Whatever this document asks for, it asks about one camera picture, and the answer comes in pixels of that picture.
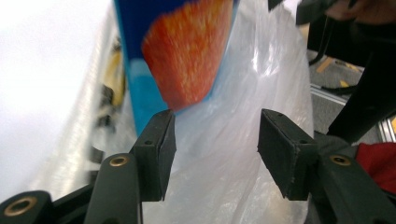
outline clear plastic bag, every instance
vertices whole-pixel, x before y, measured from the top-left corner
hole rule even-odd
[[[164,202],[146,223],[303,223],[257,152],[262,108],[313,133],[304,41],[283,7],[242,0],[212,97],[177,115],[177,154]]]
[[[143,203],[145,223],[304,221],[306,203],[282,198],[257,152],[262,108],[313,133],[306,45],[294,23],[283,7],[269,13],[267,1],[241,0],[211,97],[177,114],[168,191],[164,202]],[[116,28],[110,10],[70,127],[30,186],[48,190],[52,199],[87,183],[99,80]],[[106,156],[129,151],[136,139],[128,95]]]

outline screw hole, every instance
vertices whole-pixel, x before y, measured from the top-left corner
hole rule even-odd
[[[122,166],[128,162],[128,158],[124,156],[119,156],[110,161],[111,166]]]
[[[6,215],[7,217],[15,217],[21,215],[33,208],[36,202],[37,198],[35,197],[23,197],[16,202],[10,204],[4,211],[4,215]]]

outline yellow object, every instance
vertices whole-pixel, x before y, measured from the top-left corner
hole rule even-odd
[[[114,92],[111,104],[114,106],[121,105],[125,93],[125,74],[122,68],[122,53],[120,50],[111,53],[103,84]]]

